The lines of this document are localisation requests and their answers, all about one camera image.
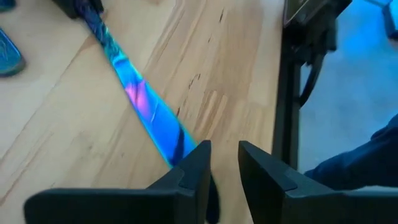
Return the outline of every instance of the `butcher block countertop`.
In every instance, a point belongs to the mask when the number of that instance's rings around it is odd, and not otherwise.
[[[50,0],[17,1],[0,27],[27,61],[0,79],[0,223],[57,187],[143,189],[169,167],[85,23]],[[238,141],[271,152],[281,0],[104,0],[131,62],[197,142],[212,141],[221,223],[252,223]]]

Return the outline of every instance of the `wood grain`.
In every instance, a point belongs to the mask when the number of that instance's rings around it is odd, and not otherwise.
[[[252,223],[238,141],[270,152],[283,1],[103,1],[109,29],[197,141],[211,139],[222,223]],[[0,26],[27,60],[0,80],[0,223],[52,187],[145,188],[168,167],[100,46],[48,0]]]

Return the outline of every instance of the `floor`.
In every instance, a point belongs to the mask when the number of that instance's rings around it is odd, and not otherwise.
[[[338,25],[338,50],[300,112],[301,172],[365,143],[398,113],[398,44],[386,37],[381,8],[354,0]]]

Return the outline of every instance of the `blue blade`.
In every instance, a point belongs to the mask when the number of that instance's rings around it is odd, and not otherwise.
[[[132,65],[88,1],[78,2],[77,10],[104,48],[105,55],[118,74],[132,107],[145,129],[166,163],[172,167],[177,165],[196,148],[197,144],[180,124],[172,110]],[[209,224],[218,223],[220,219],[220,201],[213,176],[210,178],[206,219]]]

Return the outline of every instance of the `wooden surface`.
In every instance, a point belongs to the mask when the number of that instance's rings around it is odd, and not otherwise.
[[[0,26],[27,68],[0,80],[0,223],[52,187],[145,188],[168,167],[100,46],[49,0],[18,1]],[[270,152],[281,0],[103,1],[131,61],[197,141],[211,139],[221,222],[251,223],[238,141]]]

